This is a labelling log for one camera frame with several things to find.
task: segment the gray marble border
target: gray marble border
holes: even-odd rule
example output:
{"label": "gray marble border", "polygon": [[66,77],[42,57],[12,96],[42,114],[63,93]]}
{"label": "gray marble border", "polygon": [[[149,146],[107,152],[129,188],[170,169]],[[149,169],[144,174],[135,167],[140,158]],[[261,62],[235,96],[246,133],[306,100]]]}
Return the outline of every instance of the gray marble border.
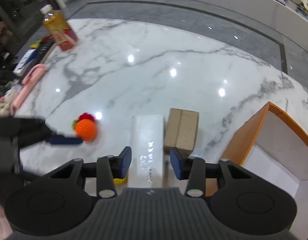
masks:
{"label": "gray marble border", "polygon": [[206,10],[201,10],[198,8],[194,8],[194,7],[188,7],[188,6],[184,6],[184,5],[179,5],[179,4],[174,4],[174,3],[167,3],[167,2],[157,2],[157,1],[143,1],[143,0],[107,0],[107,1],[91,1],[91,2],[87,2],[85,3],[82,7],[78,8],[75,12],[73,12],[70,16],[68,16],[67,18],[71,18],[72,16],[74,16],[76,13],[78,13],[80,10],[82,10],[85,6],[87,5],[91,5],[91,4],[102,4],[102,3],[143,3],[143,4],[156,4],[156,5],[164,5],[164,6],[171,6],[171,7],[175,7],[175,8],[181,8],[181,9],[186,9],[186,10],[191,10],[191,11],[195,11],[195,12],[199,12],[199,13],[203,13],[203,14],[207,14],[207,15],[211,15],[229,22],[232,22],[234,24],[237,24],[241,27],[244,27],[248,30],[251,30],[273,42],[275,42],[276,44],[278,44],[279,48],[280,48],[280,57],[281,57],[281,69],[284,73],[288,73],[288,68],[287,68],[287,60],[286,60],[286,54],[285,54],[285,48],[284,48],[284,44],[281,43],[280,41],[278,41],[277,39],[273,38],[272,36],[269,36],[267,34],[265,34],[264,32],[261,32],[247,24],[244,24],[240,21],[234,20],[232,18],[226,17],[226,16],[222,16],[219,14],[216,14],[214,12],[210,12],[210,11],[206,11]]}

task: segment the pink toy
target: pink toy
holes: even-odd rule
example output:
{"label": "pink toy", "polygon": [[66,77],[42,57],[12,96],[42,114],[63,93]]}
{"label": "pink toy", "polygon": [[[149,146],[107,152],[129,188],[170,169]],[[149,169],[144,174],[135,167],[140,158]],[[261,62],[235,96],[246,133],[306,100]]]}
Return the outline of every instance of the pink toy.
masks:
{"label": "pink toy", "polygon": [[0,205],[0,240],[8,238],[12,234],[12,229],[5,216],[4,208]]}
{"label": "pink toy", "polygon": [[38,64],[36,66],[33,66],[33,68],[22,80],[22,84],[24,85],[24,87],[12,104],[14,108],[17,109],[21,107],[22,103],[25,101],[30,91],[34,88],[34,86],[37,84],[39,79],[45,74],[46,71],[47,69],[44,64]]}

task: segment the bottle cap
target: bottle cap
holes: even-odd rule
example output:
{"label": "bottle cap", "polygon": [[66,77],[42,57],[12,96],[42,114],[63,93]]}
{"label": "bottle cap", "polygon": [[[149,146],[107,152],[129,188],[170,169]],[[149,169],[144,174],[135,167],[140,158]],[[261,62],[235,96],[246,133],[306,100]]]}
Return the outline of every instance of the bottle cap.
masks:
{"label": "bottle cap", "polygon": [[43,8],[41,8],[40,12],[42,14],[46,14],[53,10],[53,7],[50,4],[46,4]]}

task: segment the orange ball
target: orange ball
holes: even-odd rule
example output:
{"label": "orange ball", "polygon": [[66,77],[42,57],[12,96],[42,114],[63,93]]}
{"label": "orange ball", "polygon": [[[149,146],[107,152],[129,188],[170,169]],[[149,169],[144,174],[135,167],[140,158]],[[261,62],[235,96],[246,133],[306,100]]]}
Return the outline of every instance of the orange ball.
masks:
{"label": "orange ball", "polygon": [[97,128],[93,121],[83,119],[75,126],[76,136],[82,138],[84,141],[92,141],[97,135]]}

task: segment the cardboard box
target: cardboard box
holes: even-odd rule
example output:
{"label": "cardboard box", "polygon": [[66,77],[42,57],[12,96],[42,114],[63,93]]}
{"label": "cardboard box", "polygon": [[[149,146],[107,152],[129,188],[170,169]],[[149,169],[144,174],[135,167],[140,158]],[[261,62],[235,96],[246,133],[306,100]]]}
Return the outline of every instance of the cardboard box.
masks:
{"label": "cardboard box", "polygon": [[236,131],[221,158],[289,193],[298,209],[290,232],[308,239],[308,135],[287,113],[268,102]]}
{"label": "cardboard box", "polygon": [[167,123],[164,151],[169,153],[177,147],[180,153],[189,156],[194,150],[198,128],[198,112],[171,108]]}

